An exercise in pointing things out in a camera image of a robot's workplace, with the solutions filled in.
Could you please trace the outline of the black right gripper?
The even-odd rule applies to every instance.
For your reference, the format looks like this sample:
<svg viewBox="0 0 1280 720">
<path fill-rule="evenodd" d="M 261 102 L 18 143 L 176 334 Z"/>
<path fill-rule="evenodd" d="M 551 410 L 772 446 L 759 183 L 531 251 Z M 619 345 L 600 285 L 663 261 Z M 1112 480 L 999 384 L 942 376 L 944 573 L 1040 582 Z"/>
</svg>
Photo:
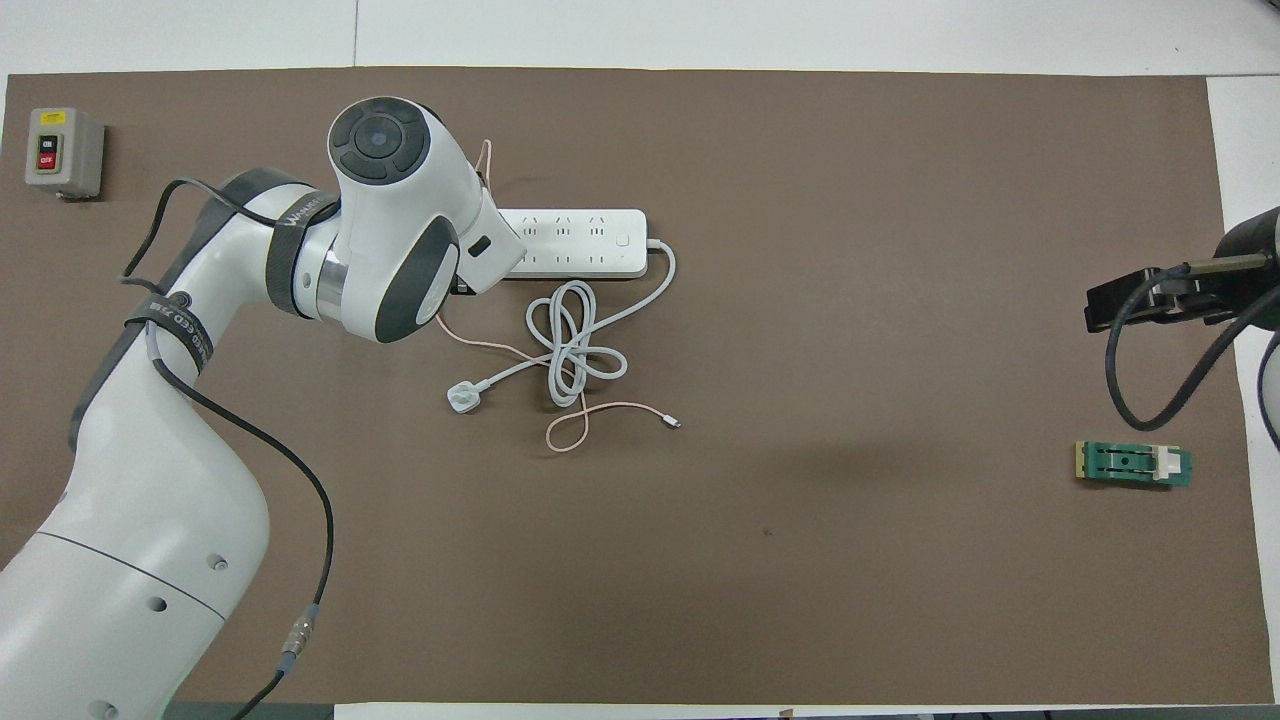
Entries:
<svg viewBox="0 0 1280 720">
<path fill-rule="evenodd" d="M 1124 304 L 1146 279 L 1114 279 L 1085 292 L 1084 325 L 1088 333 L 1108 331 Z M 1202 320 L 1215 325 L 1238 318 L 1247 309 L 1235 293 L 1236 278 L 1213 274 L 1175 278 L 1157 284 L 1138 309 L 1139 323 L 1175 324 Z"/>
</svg>

